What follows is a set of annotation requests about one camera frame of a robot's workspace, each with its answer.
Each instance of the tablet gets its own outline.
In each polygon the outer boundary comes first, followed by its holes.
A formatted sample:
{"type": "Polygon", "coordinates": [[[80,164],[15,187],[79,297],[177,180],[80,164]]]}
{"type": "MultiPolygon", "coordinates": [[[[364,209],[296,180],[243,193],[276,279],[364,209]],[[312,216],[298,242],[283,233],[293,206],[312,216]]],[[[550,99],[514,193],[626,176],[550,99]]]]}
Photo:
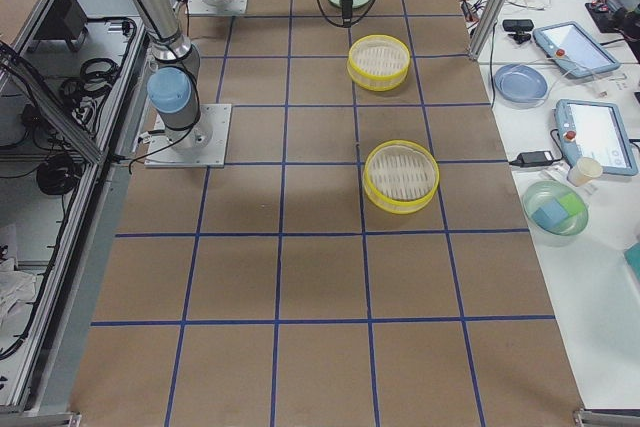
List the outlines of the tablet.
{"type": "Polygon", "coordinates": [[[575,22],[534,29],[533,38],[572,77],[588,77],[620,67],[620,62],[575,22]],[[558,49],[564,50],[562,57],[558,57],[558,49]]]}
{"type": "Polygon", "coordinates": [[[638,166],[615,104],[562,99],[556,104],[560,147],[570,165],[591,157],[608,174],[636,175],[638,166]],[[575,132],[574,140],[565,134],[575,132]]]}

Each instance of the yellow bowl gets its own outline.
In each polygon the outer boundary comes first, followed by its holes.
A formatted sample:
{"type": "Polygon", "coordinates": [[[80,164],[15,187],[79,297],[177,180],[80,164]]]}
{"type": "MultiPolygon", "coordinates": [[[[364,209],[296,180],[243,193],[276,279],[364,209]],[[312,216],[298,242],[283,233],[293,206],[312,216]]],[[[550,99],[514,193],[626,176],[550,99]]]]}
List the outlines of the yellow bowl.
{"type": "Polygon", "coordinates": [[[392,214],[425,207],[440,182],[438,164],[427,149],[407,140],[380,144],[364,165],[364,191],[371,202],[392,214]]]}
{"type": "Polygon", "coordinates": [[[406,45],[389,35],[368,35],[349,49],[347,71],[363,89],[391,90],[407,77],[411,54],[406,45]]]}

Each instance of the blue plate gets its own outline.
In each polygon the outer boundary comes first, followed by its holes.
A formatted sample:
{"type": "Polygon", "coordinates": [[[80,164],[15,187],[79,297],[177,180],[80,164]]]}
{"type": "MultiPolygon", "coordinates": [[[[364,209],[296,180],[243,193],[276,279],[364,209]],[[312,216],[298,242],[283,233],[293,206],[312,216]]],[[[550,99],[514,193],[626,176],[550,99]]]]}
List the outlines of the blue plate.
{"type": "Polygon", "coordinates": [[[547,81],[526,65],[509,64],[500,67],[493,77],[496,89],[511,102],[531,103],[547,93],[547,81]]]}

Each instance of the mounting plate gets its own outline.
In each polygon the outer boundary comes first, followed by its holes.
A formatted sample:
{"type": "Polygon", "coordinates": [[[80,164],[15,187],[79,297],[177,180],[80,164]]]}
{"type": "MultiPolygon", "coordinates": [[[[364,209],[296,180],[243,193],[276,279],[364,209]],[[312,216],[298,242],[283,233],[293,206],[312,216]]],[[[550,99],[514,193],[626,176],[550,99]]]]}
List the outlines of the mounting plate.
{"type": "Polygon", "coordinates": [[[244,15],[249,0],[232,0],[220,5],[209,5],[202,0],[189,0],[189,15],[191,17],[230,17],[244,15]]]}
{"type": "MultiPolygon", "coordinates": [[[[231,104],[203,104],[200,111],[200,122],[207,122],[211,129],[211,140],[207,145],[185,150],[170,147],[147,157],[144,162],[147,167],[224,167],[231,124],[231,104]]],[[[156,117],[154,129],[164,129],[160,116],[156,117]]],[[[168,144],[164,135],[152,137],[149,151],[161,149],[168,144]]]]}

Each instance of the green sponge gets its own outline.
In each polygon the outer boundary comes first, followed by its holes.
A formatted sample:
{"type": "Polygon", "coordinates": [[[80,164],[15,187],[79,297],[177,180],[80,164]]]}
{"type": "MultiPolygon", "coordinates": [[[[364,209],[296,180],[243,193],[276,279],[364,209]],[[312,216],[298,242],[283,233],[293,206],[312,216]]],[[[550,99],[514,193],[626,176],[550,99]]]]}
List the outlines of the green sponge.
{"type": "Polygon", "coordinates": [[[631,270],[633,270],[633,273],[636,274],[636,277],[640,280],[640,242],[627,250],[624,253],[624,258],[627,259],[631,270]]]}
{"type": "Polygon", "coordinates": [[[582,202],[582,199],[578,197],[578,194],[575,192],[570,192],[558,198],[558,203],[564,208],[567,214],[569,214],[569,217],[578,215],[585,210],[584,202],[582,202]]]}

